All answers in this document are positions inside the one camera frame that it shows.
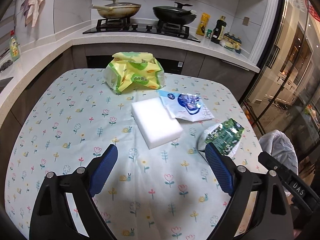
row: crumpled plastic packaging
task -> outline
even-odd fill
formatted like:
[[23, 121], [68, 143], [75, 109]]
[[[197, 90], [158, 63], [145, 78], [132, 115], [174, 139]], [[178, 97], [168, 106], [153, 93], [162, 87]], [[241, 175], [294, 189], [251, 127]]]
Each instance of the crumpled plastic packaging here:
[[[298, 158], [290, 139], [278, 130], [273, 130], [259, 139], [260, 146], [264, 152], [269, 153], [281, 164], [298, 175]], [[291, 193], [284, 188], [286, 196]]]
[[118, 52], [103, 71], [108, 86], [120, 94], [130, 84], [137, 83], [151, 89], [164, 86], [164, 70], [147, 52]]
[[158, 91], [164, 107], [172, 118], [191, 122], [214, 118], [202, 99], [196, 95]]
[[230, 118], [205, 130], [198, 139], [197, 150], [207, 160], [204, 154], [205, 146], [212, 142], [220, 154], [232, 158], [237, 152], [243, 133], [244, 128]]

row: table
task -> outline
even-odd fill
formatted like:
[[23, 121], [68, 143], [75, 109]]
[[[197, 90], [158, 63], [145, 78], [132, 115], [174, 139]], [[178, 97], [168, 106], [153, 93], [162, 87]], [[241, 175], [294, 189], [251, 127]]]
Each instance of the table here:
[[[77, 69], [60, 76], [39, 99], [13, 148], [5, 184], [5, 209], [28, 238], [33, 205], [44, 176], [72, 173], [100, 156], [109, 144], [118, 160], [94, 202], [118, 239], [206, 239], [230, 200], [222, 192], [196, 140], [209, 126], [233, 118], [245, 127], [234, 162], [264, 172], [258, 140], [239, 104], [223, 85], [165, 74], [163, 90], [200, 95], [213, 120], [179, 120], [181, 138], [149, 150], [131, 114], [131, 103], [157, 96], [132, 84], [114, 94], [103, 69]], [[80, 233], [86, 234], [72, 195], [68, 203]], [[238, 233], [246, 229], [252, 194]]]

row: blue gripper pad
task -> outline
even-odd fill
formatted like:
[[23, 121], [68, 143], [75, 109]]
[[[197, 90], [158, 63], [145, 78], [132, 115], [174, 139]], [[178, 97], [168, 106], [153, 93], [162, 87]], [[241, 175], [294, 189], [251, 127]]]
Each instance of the blue gripper pad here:
[[109, 177], [111, 170], [115, 166], [117, 159], [118, 150], [117, 147], [113, 145], [109, 149], [103, 160], [100, 162], [98, 168], [94, 171], [94, 173], [91, 176], [89, 187], [89, 194], [91, 197], [94, 197], [96, 194], [101, 192], [104, 184], [107, 181], [107, 178]]
[[208, 143], [205, 147], [204, 152], [205, 158], [207, 159], [207, 162], [209, 163], [215, 177], [217, 178], [222, 191], [228, 193], [231, 196], [233, 193], [233, 177], [226, 167], [225, 163], [221, 159], [221, 157], [229, 157], [221, 155], [213, 145], [213, 143]]

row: wok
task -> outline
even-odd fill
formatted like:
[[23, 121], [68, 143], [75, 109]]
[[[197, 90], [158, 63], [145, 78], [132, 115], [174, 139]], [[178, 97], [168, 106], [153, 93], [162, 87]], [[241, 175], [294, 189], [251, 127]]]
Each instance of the wok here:
[[119, 0], [111, 0], [113, 3], [99, 6], [91, 5], [91, 8], [97, 9], [101, 17], [105, 19], [129, 18], [134, 16], [141, 7], [141, 4], [119, 2]]
[[175, 2], [177, 7], [173, 6], [157, 6], [153, 8], [155, 16], [164, 22], [186, 25], [193, 22], [197, 15], [195, 10], [185, 10], [183, 6], [192, 6], [190, 4], [182, 4]]

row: melamine sponge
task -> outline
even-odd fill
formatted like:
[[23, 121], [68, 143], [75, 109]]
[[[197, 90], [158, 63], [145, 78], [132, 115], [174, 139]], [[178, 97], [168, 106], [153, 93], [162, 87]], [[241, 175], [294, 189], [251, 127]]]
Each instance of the melamine sponge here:
[[183, 129], [171, 118], [160, 98], [132, 103], [132, 114], [149, 149], [179, 138]]

